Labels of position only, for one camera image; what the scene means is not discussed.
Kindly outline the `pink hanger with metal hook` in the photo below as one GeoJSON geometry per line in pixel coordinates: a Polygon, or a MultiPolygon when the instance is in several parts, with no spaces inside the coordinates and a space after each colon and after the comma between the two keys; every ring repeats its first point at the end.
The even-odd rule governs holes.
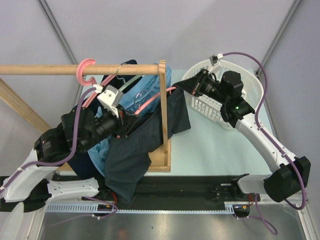
{"type": "Polygon", "coordinates": [[[139,111],[138,120],[133,125],[127,136],[132,134],[138,127],[144,124],[155,112],[160,104],[160,84],[152,83],[146,85],[137,83],[132,88],[125,90],[119,104],[124,107],[127,112],[135,113],[139,111]]]}

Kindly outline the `dark grey shorts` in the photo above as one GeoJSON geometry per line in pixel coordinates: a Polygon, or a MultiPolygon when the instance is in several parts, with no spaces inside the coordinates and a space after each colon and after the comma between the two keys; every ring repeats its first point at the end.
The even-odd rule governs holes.
{"type": "MultiPolygon", "coordinates": [[[[174,134],[191,128],[184,91],[177,88],[167,97],[167,132],[174,134]]],[[[161,108],[138,120],[126,138],[112,137],[104,161],[105,185],[116,193],[118,201],[129,204],[138,181],[151,164],[149,153],[163,144],[161,108]]]]}

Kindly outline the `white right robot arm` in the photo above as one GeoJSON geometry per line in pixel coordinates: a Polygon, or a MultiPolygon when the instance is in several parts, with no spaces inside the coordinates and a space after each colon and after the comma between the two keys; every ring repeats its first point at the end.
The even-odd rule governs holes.
{"type": "Polygon", "coordinates": [[[223,123],[236,129],[255,147],[266,162],[270,175],[242,175],[230,188],[231,196],[242,201],[249,193],[267,194],[273,201],[289,202],[289,198],[301,192],[301,210],[307,202],[311,163],[305,156],[297,157],[284,147],[260,122],[259,105],[247,101],[246,87],[257,87],[263,91],[260,81],[249,71],[228,70],[221,76],[201,68],[192,77],[174,84],[193,98],[207,97],[217,103],[219,117],[223,123]]]}

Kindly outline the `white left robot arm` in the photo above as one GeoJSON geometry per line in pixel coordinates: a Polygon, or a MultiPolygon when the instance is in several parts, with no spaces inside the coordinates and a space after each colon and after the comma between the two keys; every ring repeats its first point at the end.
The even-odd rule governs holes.
{"type": "Polygon", "coordinates": [[[116,113],[106,110],[98,118],[85,107],[76,107],[61,116],[61,123],[43,133],[27,159],[10,176],[0,178],[0,210],[11,212],[19,203],[29,213],[53,200],[97,197],[105,200],[111,188],[95,177],[58,182],[47,177],[76,154],[84,154],[111,135],[125,136],[138,115],[118,105],[116,113]]]}

